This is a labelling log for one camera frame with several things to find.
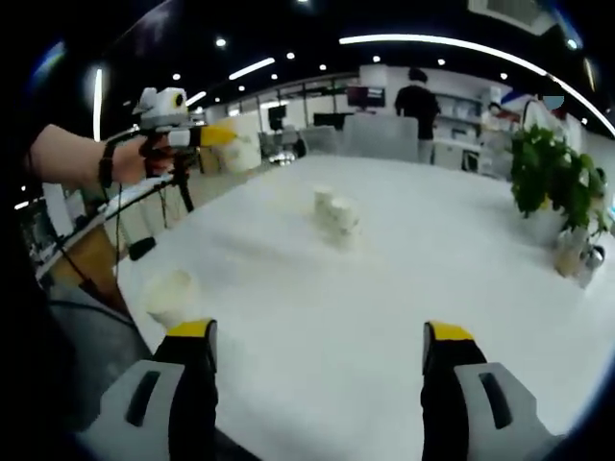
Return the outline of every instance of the white cup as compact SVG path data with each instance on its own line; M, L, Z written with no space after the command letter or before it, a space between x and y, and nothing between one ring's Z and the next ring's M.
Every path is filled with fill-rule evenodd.
M178 269L155 278L145 290L145 310L166 329L185 322L186 309L196 297L194 277Z
M314 187L314 212L316 217L326 219L331 210L333 189L325 185Z
M351 233L358 226L357 209L346 199L332 200L331 215L336 228L342 233Z

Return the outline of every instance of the white table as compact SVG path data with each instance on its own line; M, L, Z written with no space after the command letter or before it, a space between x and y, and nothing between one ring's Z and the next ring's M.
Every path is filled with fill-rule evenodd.
M362 236L330 246L313 183L357 201ZM197 278L188 309L219 322L217 423L264 460L420 459L423 323L460 324L567 430L600 383L615 332L615 245L591 291L521 232L509 184L397 161L312 157L197 209L120 287L153 350L148 280Z

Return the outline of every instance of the black shirt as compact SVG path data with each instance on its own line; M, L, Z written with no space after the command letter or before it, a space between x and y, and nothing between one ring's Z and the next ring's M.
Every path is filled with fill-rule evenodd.
M440 107L431 91L418 85L400 89L395 110L398 115L414 117L419 121L419 139L433 139L433 120Z

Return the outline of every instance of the human hand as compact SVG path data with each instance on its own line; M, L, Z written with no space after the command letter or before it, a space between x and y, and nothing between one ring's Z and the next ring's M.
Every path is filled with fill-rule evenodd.
M113 180L126 184L135 184L145 178L145 158L139 149L145 143L147 137L139 136L117 146L113 153ZM168 171L173 164L175 151L168 145L167 136L163 136L154 149L163 153L166 157L150 158L147 161L152 165L154 174L161 175Z

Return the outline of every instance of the black ceiling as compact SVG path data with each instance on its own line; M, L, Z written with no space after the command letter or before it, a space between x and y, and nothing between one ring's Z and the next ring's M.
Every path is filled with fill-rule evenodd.
M147 85L179 85L188 95L206 90L208 96L201 103L206 106L215 97L224 102L236 100L241 95L238 85L246 86L244 94L264 90L272 85L272 72L279 76L278 85L319 75L320 63L327 65L328 73L356 71L375 54L383 63L426 67L435 67L442 57L447 70L492 80L506 72L508 84L527 92L537 92L541 85L526 69L474 51L421 43L338 44L343 36L381 33L448 36L506 51L543 67L599 109L606 109L610 105L610 76L614 75L613 59L603 44L602 31L606 29L601 28L608 18L607 6L597 4L596 9L590 5L594 0L556 3L581 34L583 50L567 49L558 27L533 36L468 12L467 0L112 0L95 7L82 2L71 7L74 14L65 15L55 27L45 21L39 31L44 37L41 42L51 44L62 37L69 50L71 64L66 67L70 70L57 83L66 99L73 100L62 105L64 114L59 115L69 128L91 134L84 78L98 63L107 70L103 137L126 128L128 108L123 103L134 101ZM219 36L228 42L224 49L214 44ZM288 51L296 54L296 60L285 58ZM596 70L600 69L602 76L596 92L583 68L586 56L598 64ZM239 81L228 80L229 74L267 57L275 58L276 63ZM178 83L171 78L175 72L182 75ZM575 115L590 119L589 128L604 133L600 122L585 108L572 98L567 104Z

